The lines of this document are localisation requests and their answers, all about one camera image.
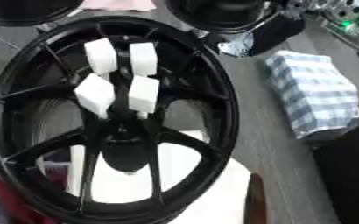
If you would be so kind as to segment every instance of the black wheel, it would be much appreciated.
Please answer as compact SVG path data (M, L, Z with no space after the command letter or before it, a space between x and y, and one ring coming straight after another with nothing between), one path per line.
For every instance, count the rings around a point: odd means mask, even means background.
M105 120L80 107L73 92L91 73L83 44L102 37L110 38L119 51L120 64L120 69L110 75L116 102ZM129 43L145 41L156 45L159 68L152 78L159 79L161 84L156 112L146 120L139 120L135 112L127 109L126 95L132 80L128 48ZM196 105L203 114L208 142L165 126L167 109L181 100ZM45 126L41 119L56 102L73 103L81 115L82 126L37 140L37 127ZM66 223L165 223L200 197L220 175L235 146L238 116L229 77L215 56L188 34L135 17L78 21L32 41L1 74L0 177L29 206ZM150 166L149 199L123 204L91 199L97 155L113 147L113 141L116 151L137 143L133 148L137 153L132 154L137 162L132 169L138 169L142 163ZM194 170L165 192L158 167L157 148L161 143L185 145L201 154ZM80 197L51 182L36 163L43 155L66 152L75 144L82 144L86 149Z

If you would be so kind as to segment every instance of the wheel spoke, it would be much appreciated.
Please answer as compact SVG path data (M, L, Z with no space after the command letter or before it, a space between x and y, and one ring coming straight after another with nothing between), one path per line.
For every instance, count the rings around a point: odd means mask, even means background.
M0 99L5 102L22 102L31 99L66 99L73 93L74 88L75 85L56 83L19 90L3 95Z
M185 85L176 87L165 87L160 90L161 95L170 95L175 100L196 100L208 103L223 102L228 99L227 96L214 93L203 93Z
M91 183L94 177L96 162L101 152L102 141L105 137L106 122L101 121L95 114L81 108L81 116L84 122L86 135L83 173L81 175L81 187L79 192L79 207L77 211L84 213L86 205L92 200Z
M198 151L205 158L216 158L223 154L223 151L210 143L205 143L197 138L183 134L175 129L162 127L160 131L162 142L180 144Z
M48 46L46 44L42 44L42 48L45 49L46 51L48 51L50 53L50 55L52 55L52 57L54 58L54 63L57 65L57 67L60 69L60 71L64 74L64 77L70 79L74 76L74 73L69 68L67 63L63 59L61 59L57 55L57 53L54 52L52 50L52 48L50 48L50 46Z
M99 145L88 143L84 154L83 173L81 176L79 212L83 212L88 201L92 200L91 183L99 156Z
M152 197L160 204L164 204L162 194L162 183L160 180L160 169L158 161L158 143L150 141L148 144L148 163L151 169Z
M158 126L149 120L131 121L125 124L134 133L139 135L145 144L148 164L151 169L152 198L160 205L164 205L158 161Z
M84 140L83 128L73 129L59 136L45 140L30 148L18 151L5 159L7 163L33 163L35 159L50 151L81 144Z
M195 51L190 56L188 56L186 59L183 60L183 62L177 67L175 72L172 74L172 77L177 80L180 78L189 68L192 67L192 64L194 63L194 59L200 57L200 52Z

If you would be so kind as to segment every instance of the metal part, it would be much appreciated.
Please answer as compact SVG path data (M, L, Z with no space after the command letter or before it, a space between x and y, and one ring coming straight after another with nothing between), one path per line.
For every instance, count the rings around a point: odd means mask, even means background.
M359 0L335 0L326 10L335 22L353 21L359 18Z

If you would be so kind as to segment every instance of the white cloth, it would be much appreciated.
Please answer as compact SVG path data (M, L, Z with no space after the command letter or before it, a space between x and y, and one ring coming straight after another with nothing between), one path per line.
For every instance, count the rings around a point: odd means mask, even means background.
M156 7L151 0L85 0L80 8L106 11L150 11Z

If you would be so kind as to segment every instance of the red object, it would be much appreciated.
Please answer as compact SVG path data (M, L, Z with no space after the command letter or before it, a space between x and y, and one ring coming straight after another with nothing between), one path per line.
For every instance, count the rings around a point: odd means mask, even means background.
M65 184L66 176L50 174L49 179ZM59 222L45 217L29 208L25 201L19 197L6 183L0 179L0 203L16 220L17 224L58 224Z

